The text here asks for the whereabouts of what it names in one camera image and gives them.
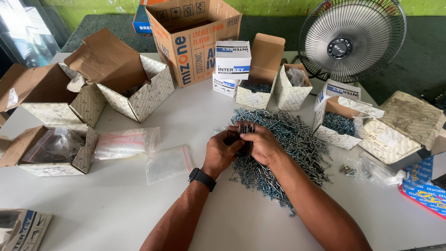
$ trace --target forearm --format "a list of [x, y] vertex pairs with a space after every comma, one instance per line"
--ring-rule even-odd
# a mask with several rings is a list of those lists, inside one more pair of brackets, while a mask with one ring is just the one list
[[147, 236], [140, 251], [187, 250], [208, 195], [206, 185], [192, 181]]
[[302, 222], [325, 250], [371, 250], [353, 218], [286, 153], [270, 169]]

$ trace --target fan hub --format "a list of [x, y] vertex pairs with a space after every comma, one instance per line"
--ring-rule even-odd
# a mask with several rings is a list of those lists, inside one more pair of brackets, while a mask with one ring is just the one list
[[353, 44], [347, 38], [335, 38], [327, 47], [327, 53], [334, 59], [343, 59], [350, 55]]

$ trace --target green wall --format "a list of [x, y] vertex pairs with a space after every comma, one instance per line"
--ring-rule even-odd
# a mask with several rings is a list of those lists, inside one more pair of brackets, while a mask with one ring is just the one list
[[[135, 14], [139, 0], [41, 0], [56, 6], [71, 31], [88, 14]], [[306, 16], [322, 0], [226, 0], [248, 16]], [[400, 0], [407, 16], [446, 16], [446, 0]]]

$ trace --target right hand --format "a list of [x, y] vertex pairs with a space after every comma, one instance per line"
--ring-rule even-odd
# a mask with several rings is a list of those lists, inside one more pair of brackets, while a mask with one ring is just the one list
[[254, 133], [240, 134], [240, 138], [253, 142], [251, 155], [261, 164], [270, 166], [284, 156], [284, 154], [286, 156], [288, 155], [268, 128], [251, 121], [236, 121], [234, 125], [228, 126], [227, 130], [238, 133], [239, 125], [241, 127], [254, 126]]

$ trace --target hand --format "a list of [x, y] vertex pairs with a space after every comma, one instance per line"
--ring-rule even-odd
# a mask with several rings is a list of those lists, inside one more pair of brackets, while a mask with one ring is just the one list
[[232, 161], [236, 160], [235, 154], [244, 144], [245, 141], [238, 139], [237, 134], [226, 130], [211, 137], [206, 145], [206, 158], [201, 171], [209, 175], [213, 180], [216, 180], [220, 173]]
[[270, 166], [282, 156], [288, 156], [268, 128], [250, 121], [236, 121], [234, 125], [228, 126], [227, 129], [238, 133], [239, 125], [241, 127], [254, 126], [254, 133], [240, 134], [240, 137], [246, 141], [253, 142], [251, 155], [261, 164]]

